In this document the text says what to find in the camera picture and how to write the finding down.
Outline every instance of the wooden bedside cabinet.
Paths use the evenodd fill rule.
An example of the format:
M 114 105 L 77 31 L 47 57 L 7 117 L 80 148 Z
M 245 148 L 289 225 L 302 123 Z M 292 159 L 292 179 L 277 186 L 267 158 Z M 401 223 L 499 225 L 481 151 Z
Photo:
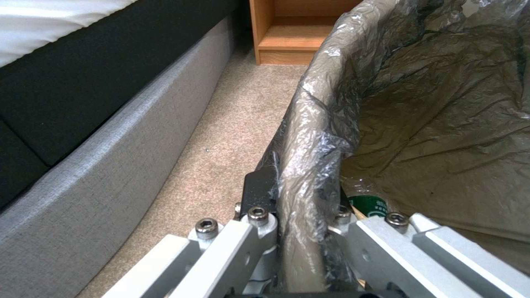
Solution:
M 361 0 L 250 0 L 256 64 L 309 64 L 339 16 Z

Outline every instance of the green bottle label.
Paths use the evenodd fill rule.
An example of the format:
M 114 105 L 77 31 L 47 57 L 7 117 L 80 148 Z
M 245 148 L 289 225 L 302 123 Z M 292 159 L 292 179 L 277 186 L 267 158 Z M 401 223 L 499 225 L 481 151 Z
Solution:
M 386 203 L 376 196 L 354 196 L 349 197 L 350 205 L 357 208 L 364 215 L 385 217 L 387 213 Z

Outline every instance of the bed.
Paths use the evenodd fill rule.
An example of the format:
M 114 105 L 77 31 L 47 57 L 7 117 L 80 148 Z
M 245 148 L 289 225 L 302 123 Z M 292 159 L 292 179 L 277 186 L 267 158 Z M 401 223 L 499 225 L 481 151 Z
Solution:
M 0 1 L 0 296 L 72 297 L 133 231 L 233 50 L 237 0 Z

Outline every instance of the trash bin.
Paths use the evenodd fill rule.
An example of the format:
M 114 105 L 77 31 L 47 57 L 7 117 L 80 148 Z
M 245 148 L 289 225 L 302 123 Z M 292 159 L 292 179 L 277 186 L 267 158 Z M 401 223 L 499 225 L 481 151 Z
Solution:
M 276 169 L 281 279 L 351 278 L 325 237 L 376 186 L 530 273 L 527 0 L 364 0 L 301 78 L 258 169 Z

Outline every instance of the hex socket screw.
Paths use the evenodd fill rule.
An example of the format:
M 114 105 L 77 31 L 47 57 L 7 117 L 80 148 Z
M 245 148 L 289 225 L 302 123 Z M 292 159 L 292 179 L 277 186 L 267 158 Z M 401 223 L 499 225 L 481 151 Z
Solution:
M 400 233 L 405 233 L 409 227 L 409 218 L 399 212 L 390 212 L 386 215 L 385 221 Z
M 197 232 L 197 238 L 208 240 L 217 236 L 219 227 L 215 219 L 207 217 L 199 220 L 195 224 L 195 231 Z
M 249 209 L 247 215 L 249 223 L 255 227 L 264 226 L 269 222 L 269 212 L 263 207 L 254 206 Z
M 351 212 L 350 210 L 340 205 L 339 206 L 339 213 L 335 216 L 335 222 L 337 224 L 349 224 L 351 221 Z

